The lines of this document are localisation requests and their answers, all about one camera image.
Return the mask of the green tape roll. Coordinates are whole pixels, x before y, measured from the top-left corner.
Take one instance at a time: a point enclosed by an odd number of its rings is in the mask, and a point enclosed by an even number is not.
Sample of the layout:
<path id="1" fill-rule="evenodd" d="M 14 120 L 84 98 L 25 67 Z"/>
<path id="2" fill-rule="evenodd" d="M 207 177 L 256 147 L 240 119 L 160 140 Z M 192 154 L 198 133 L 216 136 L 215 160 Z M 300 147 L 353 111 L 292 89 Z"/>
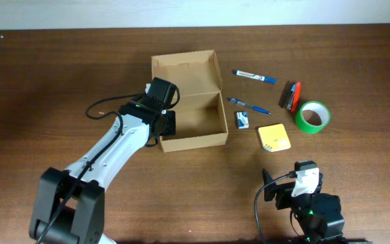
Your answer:
<path id="1" fill-rule="evenodd" d="M 304 103 L 295 115 L 296 126 L 307 134 L 317 134 L 330 122 L 329 109 L 321 102 Z"/>

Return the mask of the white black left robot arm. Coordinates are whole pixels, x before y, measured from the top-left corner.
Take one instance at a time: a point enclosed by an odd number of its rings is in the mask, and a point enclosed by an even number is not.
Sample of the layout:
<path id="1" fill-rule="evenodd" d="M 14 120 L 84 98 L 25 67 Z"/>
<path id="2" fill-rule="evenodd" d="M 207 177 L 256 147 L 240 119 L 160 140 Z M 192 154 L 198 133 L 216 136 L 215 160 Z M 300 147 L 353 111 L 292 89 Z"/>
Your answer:
<path id="1" fill-rule="evenodd" d="M 175 131 L 172 108 L 180 99 L 147 93 L 128 98 L 110 112 L 114 123 L 85 155 L 40 177 L 28 230 L 36 243 L 113 243 L 104 233 L 106 191 L 133 154 Z"/>

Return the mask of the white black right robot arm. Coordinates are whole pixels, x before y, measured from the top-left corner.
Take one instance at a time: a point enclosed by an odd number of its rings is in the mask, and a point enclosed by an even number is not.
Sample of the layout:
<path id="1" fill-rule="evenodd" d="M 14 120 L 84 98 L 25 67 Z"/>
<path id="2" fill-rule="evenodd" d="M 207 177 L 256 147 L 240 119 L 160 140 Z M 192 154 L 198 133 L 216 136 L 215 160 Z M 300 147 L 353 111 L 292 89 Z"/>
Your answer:
<path id="1" fill-rule="evenodd" d="M 262 171 L 264 201 L 275 201 L 276 209 L 289 209 L 290 219 L 295 219 L 303 231 L 296 243 L 335 244 L 347 243 L 343 236 L 345 220 L 341 215 L 341 200 L 336 195 L 322 193 L 323 175 L 313 193 L 292 196 L 293 182 L 276 184 L 266 169 Z"/>

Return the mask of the brown cardboard box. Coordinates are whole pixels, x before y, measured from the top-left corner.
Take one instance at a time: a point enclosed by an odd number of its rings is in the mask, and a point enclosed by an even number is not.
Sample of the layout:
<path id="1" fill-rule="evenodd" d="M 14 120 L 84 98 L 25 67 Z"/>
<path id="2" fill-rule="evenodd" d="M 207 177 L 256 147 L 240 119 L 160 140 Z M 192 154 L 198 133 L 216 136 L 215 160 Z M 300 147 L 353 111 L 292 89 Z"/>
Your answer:
<path id="1" fill-rule="evenodd" d="M 213 50 L 152 57 L 152 76 L 179 88 L 174 98 L 176 132 L 160 137 L 163 152 L 226 144 L 228 127 L 221 90 L 223 80 Z"/>

